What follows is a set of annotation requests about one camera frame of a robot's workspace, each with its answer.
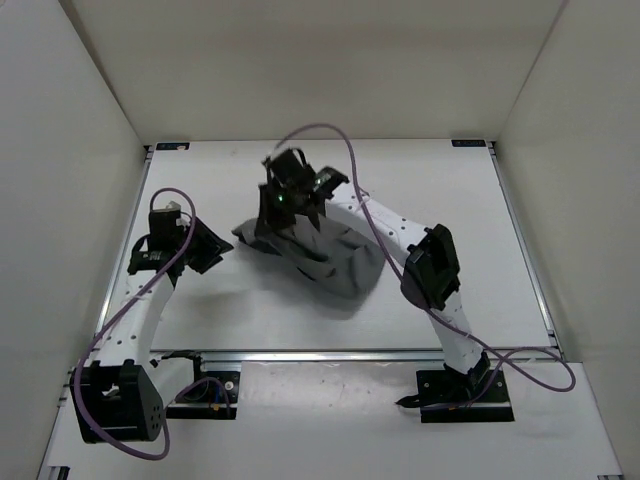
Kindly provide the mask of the grey pleated skirt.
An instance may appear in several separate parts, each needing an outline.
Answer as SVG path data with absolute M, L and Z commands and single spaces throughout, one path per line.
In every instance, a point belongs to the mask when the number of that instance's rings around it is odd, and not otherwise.
M 232 234 L 255 250 L 281 257 L 325 291 L 345 299 L 366 296 L 386 263 L 376 242 L 323 215 L 318 225 L 297 215 L 295 223 L 283 229 L 251 218 Z

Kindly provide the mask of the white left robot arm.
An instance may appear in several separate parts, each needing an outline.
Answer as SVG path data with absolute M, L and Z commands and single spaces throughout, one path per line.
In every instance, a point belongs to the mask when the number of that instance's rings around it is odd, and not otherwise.
M 184 270 L 203 274 L 232 248 L 199 218 L 188 221 L 177 211 L 150 213 L 149 231 L 131 251 L 124 312 L 71 381 L 85 442 L 154 441 L 166 407 L 179 392 L 188 398 L 206 392 L 209 373 L 193 363 L 194 354 L 155 356 L 152 343 Z

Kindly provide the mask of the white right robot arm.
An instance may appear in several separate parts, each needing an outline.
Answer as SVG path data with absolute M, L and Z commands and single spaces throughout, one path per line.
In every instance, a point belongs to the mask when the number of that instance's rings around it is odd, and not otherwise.
M 403 296 L 432 317 L 449 391 L 467 401 L 483 390 L 488 358 L 471 338 L 460 264 L 444 225 L 395 213 L 332 167 L 293 164 L 267 167 L 254 238 L 336 293 L 366 288 L 384 265 L 400 265 Z

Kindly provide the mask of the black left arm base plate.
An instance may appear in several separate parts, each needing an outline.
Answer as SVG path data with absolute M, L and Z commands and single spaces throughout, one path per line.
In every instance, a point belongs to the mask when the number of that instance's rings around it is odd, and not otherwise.
M 166 417 L 180 420 L 235 420 L 241 386 L 239 363 L 220 362 L 194 351 L 175 351 L 157 358 L 156 386 Z

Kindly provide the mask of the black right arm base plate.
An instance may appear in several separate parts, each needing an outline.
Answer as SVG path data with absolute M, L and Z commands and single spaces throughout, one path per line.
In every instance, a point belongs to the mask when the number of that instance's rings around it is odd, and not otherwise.
M 396 401 L 404 409 L 418 409 L 422 423 L 513 422 L 504 372 L 491 369 L 480 386 L 469 392 L 445 370 L 416 372 L 417 393 Z

